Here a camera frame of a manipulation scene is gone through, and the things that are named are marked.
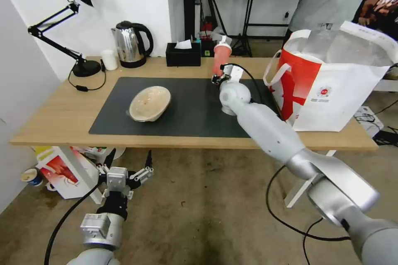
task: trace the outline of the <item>black desk lamp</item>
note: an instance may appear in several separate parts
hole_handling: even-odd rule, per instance
[[[68,48],[65,48],[43,35],[43,33],[46,32],[47,30],[51,29],[52,27],[55,27],[56,25],[62,23],[63,21],[69,19],[70,17],[76,15],[79,12],[80,5],[76,3],[75,0],[68,0],[68,1],[69,5],[67,7],[53,14],[52,16],[48,17],[47,19],[41,21],[40,23],[29,27],[28,32],[30,35],[33,35],[34,37],[41,39],[45,43],[48,43],[49,45],[55,47],[61,52],[64,52],[66,55],[69,55],[70,57],[74,58],[76,60],[75,66],[73,67],[73,74],[75,76],[89,77],[91,75],[95,75],[97,72],[101,70],[101,65],[97,61],[86,60],[83,58],[82,54],[70,50]],[[81,1],[89,6],[94,7],[91,0],[81,0]],[[63,13],[66,10],[71,10],[72,13],[59,21],[48,23],[49,20],[58,16],[59,14]]]

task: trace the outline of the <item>beige bowl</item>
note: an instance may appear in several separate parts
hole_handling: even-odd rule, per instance
[[[165,87],[152,86],[140,91],[130,104],[131,118],[138,122],[156,121],[171,100],[170,91]]]

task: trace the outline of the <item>stainless steel kettle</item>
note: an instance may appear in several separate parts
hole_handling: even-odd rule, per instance
[[[111,30],[115,38],[120,64],[127,68],[135,68],[145,64],[146,58],[153,50],[153,38],[149,29],[139,23],[123,21]],[[146,33],[149,40],[148,50],[144,48],[140,32]]]

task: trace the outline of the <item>white cup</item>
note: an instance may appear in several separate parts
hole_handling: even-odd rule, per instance
[[[101,51],[101,58],[107,70],[117,69],[116,56],[113,50],[108,49]]]

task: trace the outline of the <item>black desk mat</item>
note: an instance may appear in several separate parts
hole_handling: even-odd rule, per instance
[[[272,94],[262,80],[256,80],[266,105],[277,111]],[[253,82],[245,84],[255,102],[259,96]],[[136,122],[127,112],[133,98],[142,89],[163,86],[171,93],[171,102],[155,122]],[[89,133],[94,135],[156,135],[178,137],[249,137],[235,116],[221,111],[219,91],[210,79],[121,77],[116,82]]]

